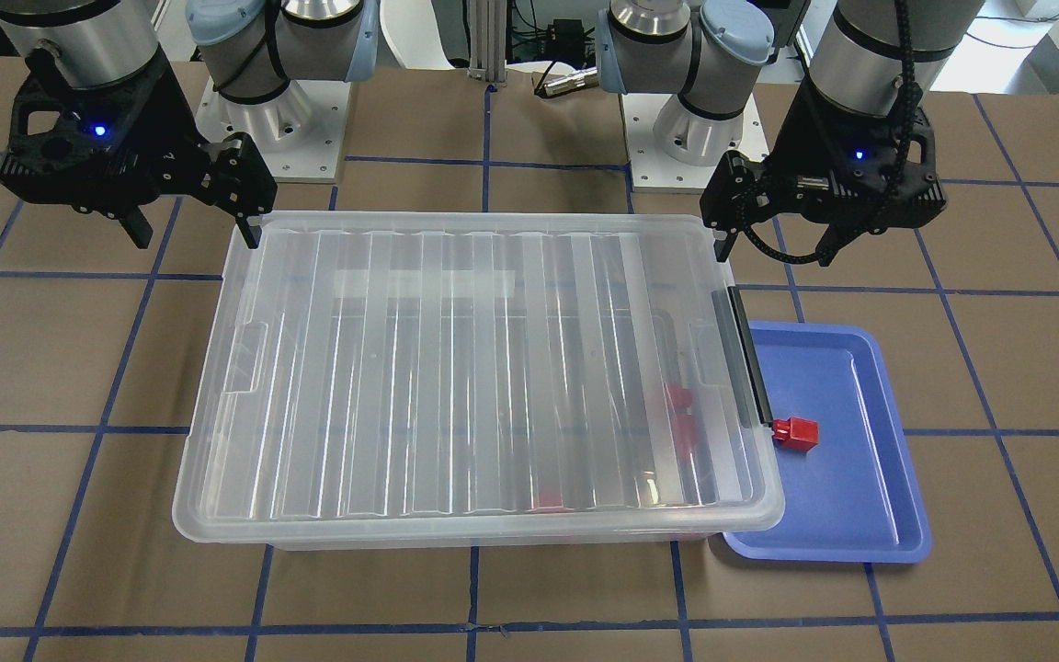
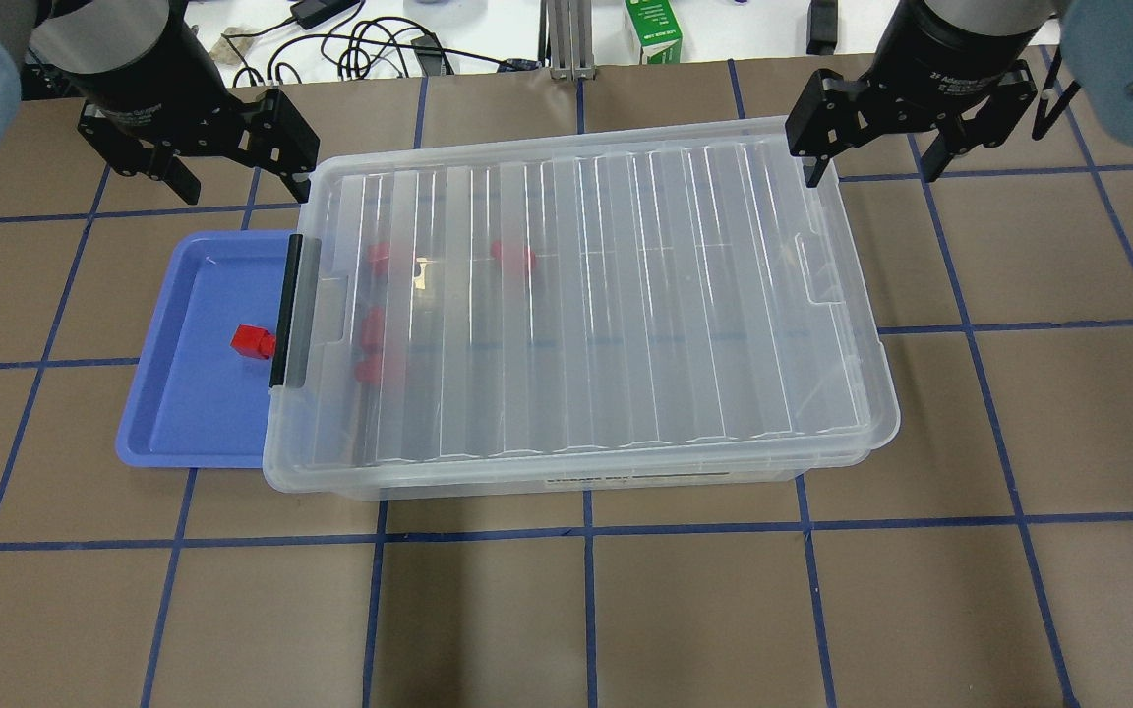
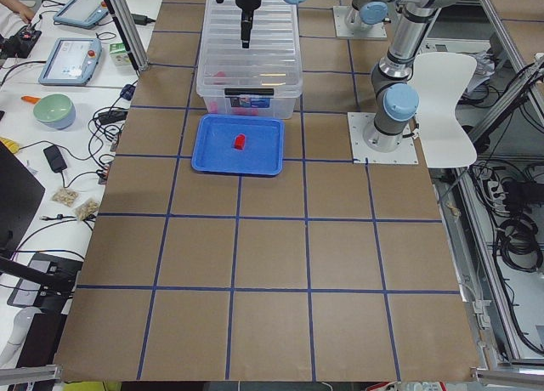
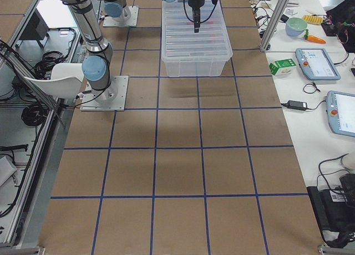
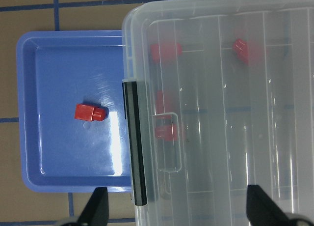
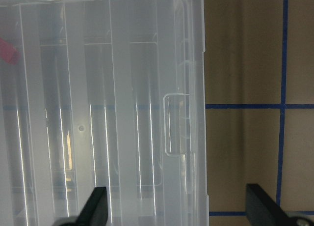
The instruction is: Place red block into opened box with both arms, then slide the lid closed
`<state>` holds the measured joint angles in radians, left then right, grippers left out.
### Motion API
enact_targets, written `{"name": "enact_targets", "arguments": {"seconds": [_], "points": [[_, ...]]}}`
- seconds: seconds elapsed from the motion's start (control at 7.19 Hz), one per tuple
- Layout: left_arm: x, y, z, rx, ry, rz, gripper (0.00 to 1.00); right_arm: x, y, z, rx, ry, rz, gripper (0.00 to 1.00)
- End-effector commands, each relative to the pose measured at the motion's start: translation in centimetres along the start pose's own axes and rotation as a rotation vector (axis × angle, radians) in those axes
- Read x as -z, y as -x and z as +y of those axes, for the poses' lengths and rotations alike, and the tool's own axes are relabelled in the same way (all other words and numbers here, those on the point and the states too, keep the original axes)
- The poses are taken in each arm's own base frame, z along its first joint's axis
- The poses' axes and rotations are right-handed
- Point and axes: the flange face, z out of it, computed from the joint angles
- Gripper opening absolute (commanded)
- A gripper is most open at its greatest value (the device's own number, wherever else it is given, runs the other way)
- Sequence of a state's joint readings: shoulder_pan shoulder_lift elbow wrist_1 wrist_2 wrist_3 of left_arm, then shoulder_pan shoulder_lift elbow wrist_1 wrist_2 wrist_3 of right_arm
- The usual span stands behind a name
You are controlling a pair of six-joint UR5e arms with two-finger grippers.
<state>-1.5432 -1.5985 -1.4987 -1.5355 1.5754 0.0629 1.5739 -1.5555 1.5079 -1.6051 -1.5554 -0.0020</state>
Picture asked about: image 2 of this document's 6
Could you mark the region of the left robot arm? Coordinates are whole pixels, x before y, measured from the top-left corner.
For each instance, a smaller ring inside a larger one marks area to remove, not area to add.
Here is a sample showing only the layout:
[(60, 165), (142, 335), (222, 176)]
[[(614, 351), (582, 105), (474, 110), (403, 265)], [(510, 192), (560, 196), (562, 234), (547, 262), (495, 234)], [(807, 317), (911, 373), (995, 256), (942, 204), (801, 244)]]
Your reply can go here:
[(167, 1), (0, 1), (0, 144), (29, 50), (85, 101), (78, 134), (113, 173), (144, 174), (196, 205), (202, 184), (185, 157), (225, 157), (309, 199), (320, 135), (282, 89), (230, 92)]

